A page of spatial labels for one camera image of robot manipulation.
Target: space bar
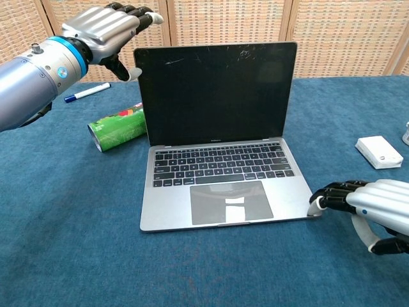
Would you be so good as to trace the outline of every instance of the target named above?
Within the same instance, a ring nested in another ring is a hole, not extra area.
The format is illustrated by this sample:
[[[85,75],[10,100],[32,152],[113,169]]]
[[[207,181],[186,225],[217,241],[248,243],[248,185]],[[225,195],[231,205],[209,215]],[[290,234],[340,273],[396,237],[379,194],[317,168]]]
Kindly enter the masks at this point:
[[[243,174],[197,177],[196,184],[212,184],[214,182],[244,180]]]

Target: small white box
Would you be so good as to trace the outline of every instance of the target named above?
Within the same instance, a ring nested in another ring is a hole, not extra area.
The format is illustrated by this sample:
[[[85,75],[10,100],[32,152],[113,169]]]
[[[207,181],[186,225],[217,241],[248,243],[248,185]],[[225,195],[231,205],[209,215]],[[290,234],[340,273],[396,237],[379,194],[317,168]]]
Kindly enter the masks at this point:
[[[376,169],[400,168],[402,165],[403,157],[382,136],[360,138],[355,147]]]

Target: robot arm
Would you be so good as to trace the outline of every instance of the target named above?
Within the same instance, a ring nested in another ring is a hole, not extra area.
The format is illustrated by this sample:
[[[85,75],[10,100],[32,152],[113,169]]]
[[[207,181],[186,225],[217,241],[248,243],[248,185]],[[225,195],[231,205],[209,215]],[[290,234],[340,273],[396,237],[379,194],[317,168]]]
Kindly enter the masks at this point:
[[[87,74],[88,65],[103,65],[122,81],[138,77],[141,70],[128,71],[118,54],[135,35],[162,22],[145,6],[92,7],[65,22],[61,36],[34,43],[0,65],[0,132],[43,116],[53,99]]]
[[[376,255],[409,253],[409,184],[381,179],[376,182],[333,182],[310,198],[308,215],[318,216],[327,208],[349,212],[352,223],[368,251]],[[393,235],[380,239],[367,220]]]

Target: blue tablecloth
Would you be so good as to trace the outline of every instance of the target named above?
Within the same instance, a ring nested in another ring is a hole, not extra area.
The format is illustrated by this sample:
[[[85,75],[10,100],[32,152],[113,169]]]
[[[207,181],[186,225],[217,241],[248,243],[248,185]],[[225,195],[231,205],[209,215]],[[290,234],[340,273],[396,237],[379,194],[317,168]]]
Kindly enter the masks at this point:
[[[295,79],[284,138],[311,190],[409,181],[408,97],[405,76]],[[368,253],[347,213],[142,233],[146,136],[100,153],[87,129],[140,101],[138,83],[113,83],[0,134],[0,306],[406,306],[409,255]],[[374,135],[401,168],[358,153]]]

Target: laptop keyboard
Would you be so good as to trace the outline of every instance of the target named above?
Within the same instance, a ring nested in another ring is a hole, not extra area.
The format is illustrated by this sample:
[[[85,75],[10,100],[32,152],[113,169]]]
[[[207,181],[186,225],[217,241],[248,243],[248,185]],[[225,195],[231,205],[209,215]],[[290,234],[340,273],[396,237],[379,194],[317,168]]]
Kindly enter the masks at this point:
[[[222,146],[155,153],[154,187],[291,177],[279,143]]]

